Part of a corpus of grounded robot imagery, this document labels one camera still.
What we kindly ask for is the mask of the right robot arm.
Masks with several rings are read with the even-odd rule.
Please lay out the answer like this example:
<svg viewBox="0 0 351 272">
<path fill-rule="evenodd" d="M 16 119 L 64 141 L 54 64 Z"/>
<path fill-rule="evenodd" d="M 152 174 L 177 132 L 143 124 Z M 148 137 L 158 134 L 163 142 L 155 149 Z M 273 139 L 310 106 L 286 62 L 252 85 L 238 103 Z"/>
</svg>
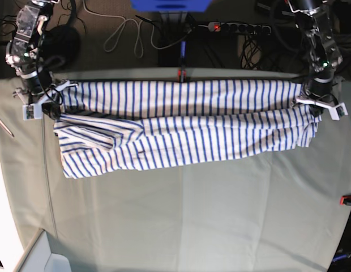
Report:
<svg viewBox="0 0 351 272">
<path fill-rule="evenodd" d="M 76 3 L 65 24 L 47 29 L 57 1 L 29 1 L 16 16 L 16 33 L 6 46 L 6 63 L 14 68 L 22 87 L 13 97 L 22 103 L 24 120 L 39 120 L 43 115 L 57 120 L 65 103 L 63 90 L 73 84 L 56 79 L 55 70 L 72 64 L 80 51 L 80 34 L 73 27 Z"/>
</svg>

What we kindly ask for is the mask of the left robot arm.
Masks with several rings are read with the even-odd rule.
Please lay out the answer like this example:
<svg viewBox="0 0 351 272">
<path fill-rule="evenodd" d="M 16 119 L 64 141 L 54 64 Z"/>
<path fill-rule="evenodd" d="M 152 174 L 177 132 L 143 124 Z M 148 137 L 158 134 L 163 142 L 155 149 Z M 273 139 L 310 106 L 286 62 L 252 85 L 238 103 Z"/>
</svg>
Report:
<svg viewBox="0 0 351 272">
<path fill-rule="evenodd" d="M 286 1 L 295 24 L 307 40 L 309 73 L 303 79 L 303 103 L 319 117 L 338 102 L 332 94 L 335 72 L 343 61 L 335 41 L 326 1 Z"/>
</svg>

